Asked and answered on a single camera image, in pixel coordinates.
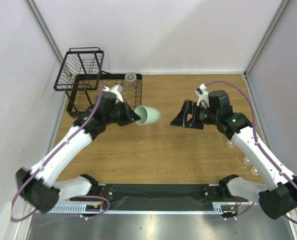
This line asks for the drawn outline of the green plastic cup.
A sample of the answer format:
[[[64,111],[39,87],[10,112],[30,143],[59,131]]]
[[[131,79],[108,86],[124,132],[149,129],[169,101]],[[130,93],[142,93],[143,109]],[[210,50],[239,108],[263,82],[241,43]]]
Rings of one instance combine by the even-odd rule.
[[[140,105],[134,112],[140,117],[140,120],[136,121],[138,125],[151,125],[161,119],[160,111],[153,107]]]

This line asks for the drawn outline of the clear plastic cup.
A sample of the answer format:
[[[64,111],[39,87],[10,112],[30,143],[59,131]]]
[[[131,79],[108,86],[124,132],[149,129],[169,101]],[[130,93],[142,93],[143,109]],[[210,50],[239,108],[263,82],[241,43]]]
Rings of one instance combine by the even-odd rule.
[[[135,73],[129,72],[124,76],[124,91],[127,93],[135,93],[139,89],[138,77]]]

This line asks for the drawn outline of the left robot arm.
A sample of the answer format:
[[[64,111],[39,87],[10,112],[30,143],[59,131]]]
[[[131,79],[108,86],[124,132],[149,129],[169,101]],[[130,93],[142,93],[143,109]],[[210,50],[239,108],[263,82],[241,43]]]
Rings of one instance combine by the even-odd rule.
[[[117,91],[101,91],[96,103],[73,122],[66,136],[42,160],[16,174],[17,196],[41,213],[49,212],[63,197],[55,182],[73,158],[103,133],[108,125],[121,127],[141,120]]]

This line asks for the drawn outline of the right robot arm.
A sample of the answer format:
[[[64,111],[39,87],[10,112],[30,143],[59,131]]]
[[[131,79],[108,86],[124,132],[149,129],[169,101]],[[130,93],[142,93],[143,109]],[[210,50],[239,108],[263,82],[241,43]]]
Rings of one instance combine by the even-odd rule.
[[[297,208],[297,176],[285,167],[254,132],[250,120],[234,112],[223,90],[198,90],[198,102],[185,100],[172,126],[202,130],[214,125],[217,130],[249,159],[264,180],[263,184],[244,180],[236,174],[219,181],[219,197],[230,201],[235,196],[258,204],[276,220]]]

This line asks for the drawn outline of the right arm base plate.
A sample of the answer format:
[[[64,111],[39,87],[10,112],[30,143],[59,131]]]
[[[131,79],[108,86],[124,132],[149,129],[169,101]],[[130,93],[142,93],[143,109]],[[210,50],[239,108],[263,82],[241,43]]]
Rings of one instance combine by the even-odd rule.
[[[207,185],[202,190],[203,201],[210,202],[228,202],[230,199],[226,195],[225,188],[221,185]]]

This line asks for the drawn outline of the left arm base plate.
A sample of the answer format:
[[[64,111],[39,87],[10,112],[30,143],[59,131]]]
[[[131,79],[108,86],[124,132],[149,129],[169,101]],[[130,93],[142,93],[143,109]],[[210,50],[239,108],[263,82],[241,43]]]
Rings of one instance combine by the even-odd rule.
[[[114,199],[115,195],[115,185],[113,184],[97,184],[93,185],[88,194],[88,196],[98,196],[98,197],[104,197],[108,199],[109,201],[112,201]]]

